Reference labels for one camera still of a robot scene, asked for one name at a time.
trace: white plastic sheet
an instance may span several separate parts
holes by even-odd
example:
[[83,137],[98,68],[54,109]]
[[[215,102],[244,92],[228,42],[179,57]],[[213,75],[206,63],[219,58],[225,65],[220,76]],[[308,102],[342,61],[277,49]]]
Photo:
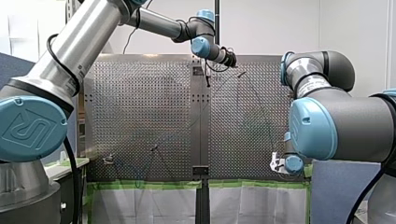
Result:
[[305,224],[307,189],[210,189],[211,224]]
[[196,189],[106,189],[92,198],[92,224],[195,224]]

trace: blue joint cap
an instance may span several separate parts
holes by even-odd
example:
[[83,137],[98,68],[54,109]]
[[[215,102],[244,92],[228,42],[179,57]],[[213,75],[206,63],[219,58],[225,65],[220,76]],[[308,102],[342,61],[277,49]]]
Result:
[[0,101],[0,160],[40,160],[58,149],[67,134],[67,118],[55,103],[36,96]]
[[337,130],[329,111],[317,100],[305,97],[291,104],[291,142],[300,155],[326,161],[338,146]]
[[287,142],[291,139],[291,134],[290,132],[286,132],[283,138],[283,141]]
[[283,86],[289,86],[288,81],[286,79],[286,60],[289,58],[291,54],[294,53],[287,52],[286,54],[284,54],[280,62],[280,83],[282,83]]
[[285,159],[285,169],[290,174],[297,175],[304,169],[304,162],[298,156],[288,156]]
[[390,95],[390,96],[396,96],[396,89],[385,90],[384,94]]
[[215,14],[209,9],[202,9],[197,12],[197,17],[207,19],[209,21],[215,22]]
[[130,0],[132,3],[135,3],[139,6],[144,5],[148,0]]
[[191,51],[196,56],[205,59],[210,54],[210,43],[206,38],[198,36],[192,40]]

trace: black tube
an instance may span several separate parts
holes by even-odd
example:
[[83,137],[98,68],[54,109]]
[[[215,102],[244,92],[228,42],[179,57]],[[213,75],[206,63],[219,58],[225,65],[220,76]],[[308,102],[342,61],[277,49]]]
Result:
[[67,156],[70,160],[70,167],[72,168],[72,177],[73,177],[73,224],[78,224],[79,217],[79,205],[80,205],[80,195],[79,195],[79,179],[78,179],[78,168],[76,159],[74,157],[73,148],[70,146],[69,139],[67,137],[64,139],[64,147],[66,148]]
[[220,0],[215,0],[215,44],[220,45]]

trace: perforated metal panel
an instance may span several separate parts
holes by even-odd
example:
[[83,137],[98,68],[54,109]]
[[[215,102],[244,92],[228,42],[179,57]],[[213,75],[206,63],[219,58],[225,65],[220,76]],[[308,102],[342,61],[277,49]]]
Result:
[[280,57],[243,56],[236,71],[212,78],[211,178],[278,179],[269,164],[271,152],[283,152],[290,106],[279,65]]
[[191,179],[190,73],[188,56],[100,57],[85,85],[90,180]]
[[[101,56],[85,82],[90,180],[190,180],[199,164],[210,178],[279,179],[269,164],[284,150],[290,106],[279,63],[240,56],[237,69],[213,75],[209,91],[191,75],[191,56]],[[114,164],[104,165],[110,154]]]

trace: white wall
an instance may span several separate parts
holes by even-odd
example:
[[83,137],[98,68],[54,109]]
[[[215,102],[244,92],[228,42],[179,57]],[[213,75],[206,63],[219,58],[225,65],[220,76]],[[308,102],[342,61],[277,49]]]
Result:
[[[153,0],[149,9],[172,19],[187,20],[214,0]],[[222,0],[221,45],[237,54],[283,54],[318,50],[319,0]],[[132,27],[119,27],[110,39],[114,53],[122,53]],[[126,53],[191,53],[190,43],[138,30]]]
[[392,0],[320,0],[320,49],[352,61],[354,96],[382,92],[389,74],[389,3]]
[[31,62],[65,25],[64,0],[0,0],[0,52]]

